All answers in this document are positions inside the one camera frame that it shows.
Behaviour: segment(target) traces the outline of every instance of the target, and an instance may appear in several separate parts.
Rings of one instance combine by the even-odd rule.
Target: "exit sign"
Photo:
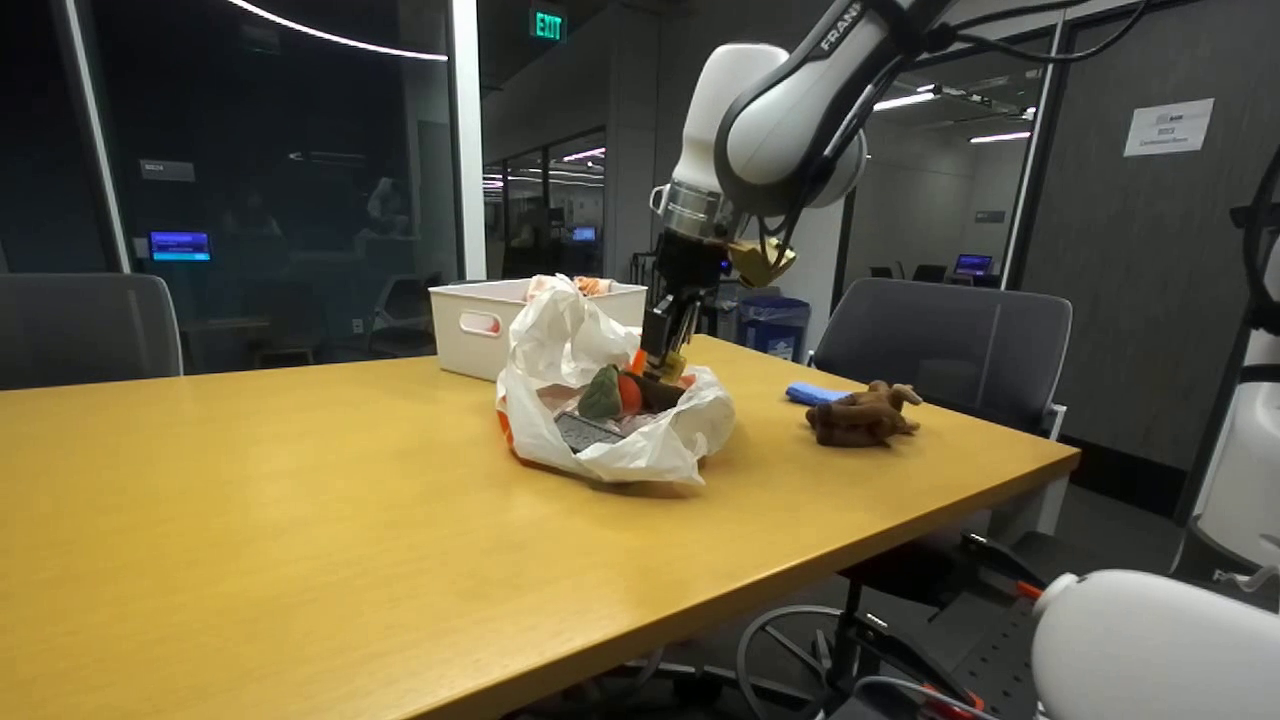
[[[560,45],[564,31],[569,31],[569,19],[564,19],[560,10],[534,10],[534,12],[529,12],[529,38],[550,42],[550,45]]]

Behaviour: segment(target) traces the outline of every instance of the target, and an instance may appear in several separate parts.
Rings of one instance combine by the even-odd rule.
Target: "desk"
[[[688,500],[516,463],[434,361],[0,393],[0,717],[500,717],[1065,477],[920,410],[807,440],[789,380],[697,341],[742,412]]]

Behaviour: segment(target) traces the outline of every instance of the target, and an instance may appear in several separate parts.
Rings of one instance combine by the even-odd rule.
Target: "sign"
[[[1213,96],[1187,106],[1136,110],[1125,156],[1181,156],[1201,153],[1213,121]]]
[[[569,29],[569,19],[560,10],[534,10],[529,12],[529,38],[535,38],[535,42],[560,45],[564,29]]]

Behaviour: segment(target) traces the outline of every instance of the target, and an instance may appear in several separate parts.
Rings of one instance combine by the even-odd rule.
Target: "crumpled plastic bag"
[[[701,460],[732,435],[732,401],[711,367],[688,367],[682,403],[641,424],[616,446],[580,452],[556,428],[544,390],[585,390],[606,363],[630,363],[641,332],[616,324],[571,279],[542,279],[508,327],[508,363],[496,376],[496,401],[511,452],[529,463],[560,470],[596,486],[677,486],[701,490]]]

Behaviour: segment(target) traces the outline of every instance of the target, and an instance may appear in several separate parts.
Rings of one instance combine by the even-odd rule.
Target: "white box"
[[[523,300],[529,279],[438,286],[434,332],[442,367],[496,380],[508,363],[508,327]],[[630,327],[644,319],[644,286],[614,286],[609,296],[588,300]]]

